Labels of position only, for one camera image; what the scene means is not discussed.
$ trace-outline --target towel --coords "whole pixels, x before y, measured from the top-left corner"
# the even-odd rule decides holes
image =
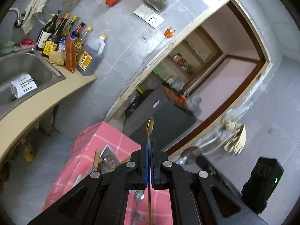
[[[67,193],[79,175],[86,177],[93,165],[96,149],[102,150],[106,145],[109,145],[120,161],[127,159],[132,152],[141,148],[139,144],[106,122],[94,124],[83,130],[71,148],[70,159],[50,189],[41,212]]]
[[[31,0],[29,5],[25,9],[25,17],[22,23],[22,29],[27,34],[33,27],[37,18],[37,14],[40,13],[47,0]]]

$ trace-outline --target gold spoon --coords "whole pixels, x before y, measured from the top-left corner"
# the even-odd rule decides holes
[[[148,123],[147,123],[147,136],[148,136],[148,145],[150,143],[150,135],[152,134],[152,131],[153,131],[153,127],[154,127],[154,117],[151,116],[148,120]]]
[[[153,127],[154,127],[154,117],[151,116],[148,120],[147,123],[147,136],[148,136],[148,150],[150,153],[150,135],[152,134],[153,131]],[[150,165],[148,165],[148,214],[149,214],[149,224],[151,225],[151,187],[150,187]]]

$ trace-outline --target electrical outlet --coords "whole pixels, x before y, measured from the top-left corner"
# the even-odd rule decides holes
[[[157,13],[153,12],[147,17],[147,19],[145,19],[145,21],[156,29],[164,21],[164,19]]]

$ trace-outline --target metal screw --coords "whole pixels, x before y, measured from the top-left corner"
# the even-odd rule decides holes
[[[133,167],[135,167],[135,162],[127,162],[126,166],[130,167],[130,168],[133,168]]]
[[[206,171],[200,171],[199,172],[199,176],[202,178],[207,178],[208,177],[208,173]]]
[[[100,177],[100,173],[97,171],[91,172],[90,174],[92,179],[97,179],[98,177]]]
[[[164,165],[165,167],[171,167],[171,166],[173,165],[173,163],[170,162],[170,161],[164,161],[164,162],[163,162],[163,165]]]

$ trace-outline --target pink wall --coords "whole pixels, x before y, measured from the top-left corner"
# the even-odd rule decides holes
[[[210,78],[193,95],[200,95],[201,114],[198,119],[204,121],[216,111],[241,85],[255,68],[256,64],[227,58]]]
[[[228,6],[220,8],[201,25],[223,53],[260,59],[244,27]]]

